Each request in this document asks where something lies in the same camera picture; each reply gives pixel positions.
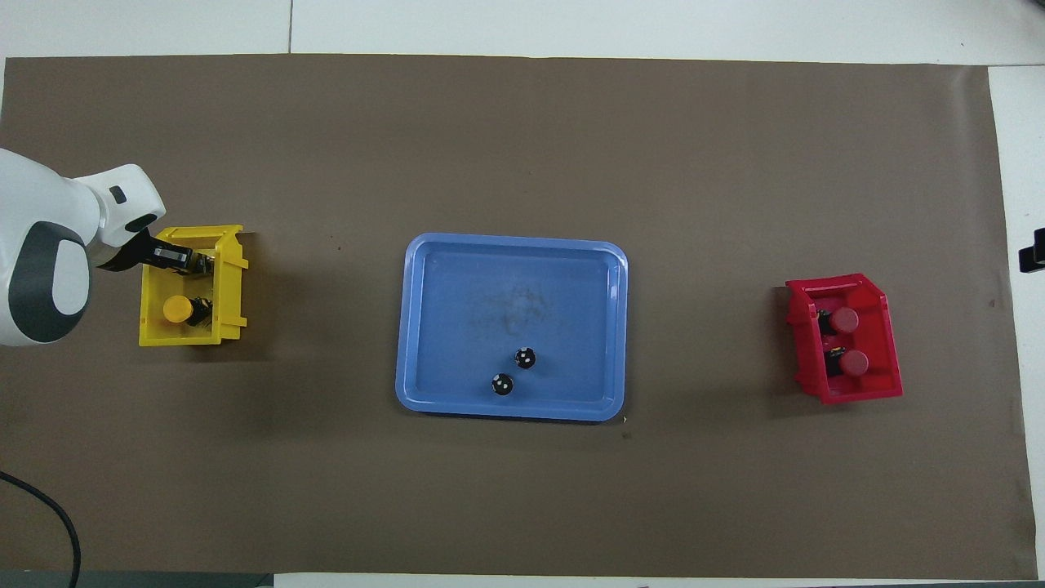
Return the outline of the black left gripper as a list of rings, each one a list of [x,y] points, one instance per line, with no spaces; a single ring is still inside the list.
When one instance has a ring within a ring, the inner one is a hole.
[[[153,237],[148,229],[135,234],[121,246],[121,258],[131,265],[152,265],[161,271],[195,273],[198,253],[193,249],[171,244]]]

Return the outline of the red push button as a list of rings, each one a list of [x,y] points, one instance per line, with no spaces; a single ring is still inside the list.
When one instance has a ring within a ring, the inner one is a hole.
[[[833,310],[819,309],[817,323],[822,337],[851,335],[860,326],[860,316],[847,306],[839,306]]]
[[[861,350],[850,350],[847,347],[837,346],[826,350],[822,356],[825,356],[825,372],[828,377],[860,377],[869,371],[869,357]]]

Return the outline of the yellow plastic bin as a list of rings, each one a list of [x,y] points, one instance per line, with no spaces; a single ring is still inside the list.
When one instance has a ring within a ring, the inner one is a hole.
[[[205,251],[214,257],[213,275],[143,268],[139,344],[143,347],[177,345],[214,345],[237,340],[247,326],[242,315],[242,273],[249,268],[238,234],[242,225],[202,225],[169,227],[157,238],[175,245]],[[213,304],[209,327],[188,327],[163,317],[162,305],[168,297],[204,297]]]

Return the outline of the red plastic bin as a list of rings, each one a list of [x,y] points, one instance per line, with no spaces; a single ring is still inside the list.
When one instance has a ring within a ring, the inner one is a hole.
[[[902,376],[893,339],[891,309],[884,291],[862,273],[832,278],[788,280],[786,322],[794,335],[796,350],[795,380],[804,394],[821,404],[844,404],[889,399],[903,394]],[[817,323],[819,309],[847,306],[860,316],[854,334],[822,337]],[[828,377],[825,351],[843,346],[861,350],[869,357],[864,376]]]

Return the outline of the brown paper table mat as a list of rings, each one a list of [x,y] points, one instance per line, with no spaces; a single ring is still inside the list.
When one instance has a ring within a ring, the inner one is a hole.
[[[140,271],[0,349],[0,469],[88,568],[1031,578],[1007,224],[981,67],[459,56],[11,60],[0,146],[135,163],[243,224],[242,339],[142,349]],[[422,232],[629,260],[611,423],[394,391]],[[903,394],[796,383],[788,280],[862,273]]]

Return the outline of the blue plastic tray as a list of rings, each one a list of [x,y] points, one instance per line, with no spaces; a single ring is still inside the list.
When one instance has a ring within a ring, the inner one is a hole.
[[[590,239],[426,232],[407,246],[395,392],[407,409],[611,420],[625,402],[629,264]],[[534,368],[515,351],[529,346]],[[514,390],[494,394],[506,372]]]

